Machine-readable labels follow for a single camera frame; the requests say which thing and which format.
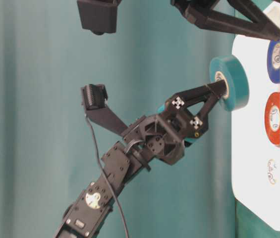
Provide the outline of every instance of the teal curtain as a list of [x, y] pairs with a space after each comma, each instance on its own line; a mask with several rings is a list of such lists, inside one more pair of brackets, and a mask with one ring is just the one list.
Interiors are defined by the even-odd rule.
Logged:
[[[218, 10], [234, 14], [226, 1]], [[74, 0], [0, 0], [0, 237], [50, 238], [66, 207], [100, 176], [80, 87], [103, 83], [127, 124], [173, 93], [209, 82], [233, 35], [189, 24], [168, 0], [124, 0], [117, 33], [81, 29]], [[174, 166], [158, 160], [120, 201], [134, 238], [235, 237], [230, 114]], [[101, 154], [119, 138], [95, 126]], [[99, 238], [124, 237], [119, 213]]]

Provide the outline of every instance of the blue tape roll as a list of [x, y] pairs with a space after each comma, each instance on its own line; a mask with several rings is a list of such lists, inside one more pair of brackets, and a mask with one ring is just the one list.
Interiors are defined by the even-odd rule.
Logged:
[[273, 83], [280, 83], [280, 41], [270, 42], [267, 67], [270, 80]]
[[216, 57], [209, 67], [210, 81], [223, 79], [227, 84], [227, 94], [220, 100], [226, 111], [233, 111], [247, 105], [249, 84], [240, 61], [235, 56]]

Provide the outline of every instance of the teal tape roll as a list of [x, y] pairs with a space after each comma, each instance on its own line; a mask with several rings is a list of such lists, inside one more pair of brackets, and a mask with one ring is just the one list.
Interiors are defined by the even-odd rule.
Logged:
[[209, 67], [210, 81], [223, 79], [227, 84], [227, 94], [220, 104], [227, 111], [233, 111], [247, 105], [249, 84], [240, 61], [235, 56], [216, 57]]

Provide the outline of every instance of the wire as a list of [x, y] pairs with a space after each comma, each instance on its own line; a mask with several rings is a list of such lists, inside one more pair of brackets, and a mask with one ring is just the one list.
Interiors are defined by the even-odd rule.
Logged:
[[106, 181], [106, 183], [107, 183], [107, 185], [108, 185], [108, 187], [109, 187], [109, 189], [110, 189], [110, 191], [112, 193], [112, 196], [113, 196], [116, 204], [118, 205], [118, 210], [120, 212], [120, 215], [121, 215], [121, 218], [122, 218], [122, 222], [123, 222], [123, 226], [124, 226], [125, 237], [129, 238], [129, 231], [128, 231], [128, 227], [126, 225], [126, 221], [125, 221], [125, 217], [124, 217], [124, 214], [123, 214], [122, 207], [121, 207], [121, 205], [119, 203], [118, 197], [116, 196], [116, 194], [115, 194], [115, 192], [114, 192], [114, 190], [113, 190], [113, 188], [112, 188], [112, 186], [111, 186], [111, 184], [110, 184], [110, 182], [109, 182], [109, 180], [107, 178], [107, 175], [106, 175], [106, 173], [104, 171], [104, 168], [102, 167], [101, 162], [100, 162], [99, 150], [98, 150], [98, 146], [97, 146], [97, 140], [96, 140], [94, 129], [93, 129], [93, 127], [92, 127], [92, 125], [91, 125], [87, 115], [85, 115], [85, 118], [86, 118], [86, 122], [87, 122], [88, 126], [90, 127], [90, 130], [91, 130], [91, 133], [92, 133], [92, 139], [93, 139], [94, 146], [95, 146], [96, 158], [97, 158], [98, 166], [99, 166], [99, 168], [102, 171], [102, 175], [103, 175], [103, 177], [104, 177], [104, 179], [105, 179], [105, 181]]

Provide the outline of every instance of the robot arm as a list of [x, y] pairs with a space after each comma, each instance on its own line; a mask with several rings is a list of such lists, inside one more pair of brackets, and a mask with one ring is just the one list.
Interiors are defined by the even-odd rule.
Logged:
[[[171, 0], [180, 13], [201, 29], [246, 35], [277, 41], [280, 29], [252, 0], [227, 0], [250, 21], [213, 10], [220, 0]], [[96, 35], [116, 32], [117, 9], [121, 0], [77, 0], [83, 29]]]
[[227, 0], [250, 21], [213, 10], [220, 0], [171, 0], [171, 4], [201, 29], [277, 41], [280, 29], [251, 0]]
[[[143, 168], [151, 169], [149, 162], [153, 158], [173, 165], [184, 156], [184, 140], [198, 138], [208, 130], [208, 113], [225, 94], [226, 84], [221, 80], [176, 93], [165, 102], [163, 112], [143, 116], [129, 127], [112, 111], [105, 113], [118, 123], [98, 120], [103, 116], [103, 110], [108, 109], [104, 85], [88, 85], [81, 92], [86, 116], [92, 115], [93, 122], [120, 134], [125, 143], [117, 142], [102, 157], [106, 176], [118, 196]], [[204, 102], [204, 105], [197, 115], [193, 115], [188, 108], [199, 102]], [[65, 212], [55, 238], [97, 237], [107, 215], [112, 211], [113, 203], [108, 184], [100, 176], [81, 192], [76, 202]]]

